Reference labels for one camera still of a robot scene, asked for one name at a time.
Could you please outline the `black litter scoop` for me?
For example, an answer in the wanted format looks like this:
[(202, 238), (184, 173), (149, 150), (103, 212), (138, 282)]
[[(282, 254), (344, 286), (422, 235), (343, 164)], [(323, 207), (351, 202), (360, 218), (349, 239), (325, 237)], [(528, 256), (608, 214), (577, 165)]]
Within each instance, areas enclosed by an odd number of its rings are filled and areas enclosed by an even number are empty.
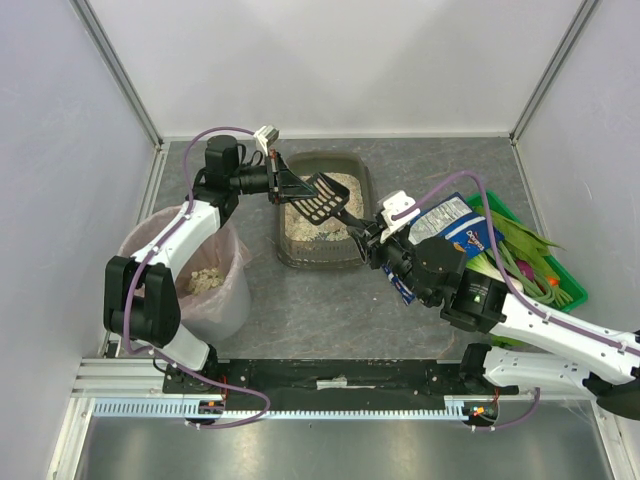
[(307, 181), (317, 190), (313, 199), (292, 202), (292, 207), (309, 223), (320, 226), (331, 218), (337, 219), (347, 227), (359, 218), (350, 214), (347, 203), (350, 190), (324, 173), (315, 173)]

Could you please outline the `grey bin with pink bag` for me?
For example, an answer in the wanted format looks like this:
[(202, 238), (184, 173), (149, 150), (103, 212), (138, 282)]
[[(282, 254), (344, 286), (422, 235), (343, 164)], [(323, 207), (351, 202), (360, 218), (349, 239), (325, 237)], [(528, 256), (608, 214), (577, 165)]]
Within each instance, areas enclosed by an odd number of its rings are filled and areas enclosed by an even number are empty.
[(168, 207), (136, 226), (105, 271), (107, 330), (166, 347), (191, 333), (206, 343), (234, 334), (251, 305), (245, 245), (217, 208)]

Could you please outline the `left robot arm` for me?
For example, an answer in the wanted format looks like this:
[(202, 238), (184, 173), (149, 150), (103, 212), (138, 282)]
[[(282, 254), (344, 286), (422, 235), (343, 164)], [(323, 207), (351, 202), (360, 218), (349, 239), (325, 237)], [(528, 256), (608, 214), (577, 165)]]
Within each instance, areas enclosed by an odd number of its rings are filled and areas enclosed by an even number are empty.
[(294, 174), (273, 145), (278, 130), (253, 132), (261, 160), (245, 164), (238, 127), (215, 127), (206, 139), (205, 165), (186, 179), (189, 188), (176, 216), (149, 243), (129, 257), (106, 265), (104, 326), (121, 336), (130, 354), (157, 355), (175, 367), (200, 372), (210, 346), (181, 322), (175, 280), (201, 245), (231, 217), (242, 195), (264, 194), (281, 205), (316, 197), (317, 191)]

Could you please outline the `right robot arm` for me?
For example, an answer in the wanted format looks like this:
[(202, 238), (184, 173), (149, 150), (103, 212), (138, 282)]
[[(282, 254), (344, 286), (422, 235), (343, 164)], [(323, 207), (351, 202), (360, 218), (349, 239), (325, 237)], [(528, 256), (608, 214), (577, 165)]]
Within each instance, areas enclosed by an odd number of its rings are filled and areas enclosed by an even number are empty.
[(473, 344), (463, 356), (463, 379), (587, 393), (606, 411), (638, 419), (638, 334), (591, 324), (540, 304), (511, 283), (470, 270), (465, 254), (442, 238), (414, 245), (403, 231), (367, 220), (354, 221), (348, 232), (366, 264), (388, 268), (417, 301), (439, 308), (452, 326), (538, 349), (523, 360), (510, 360), (504, 349)]

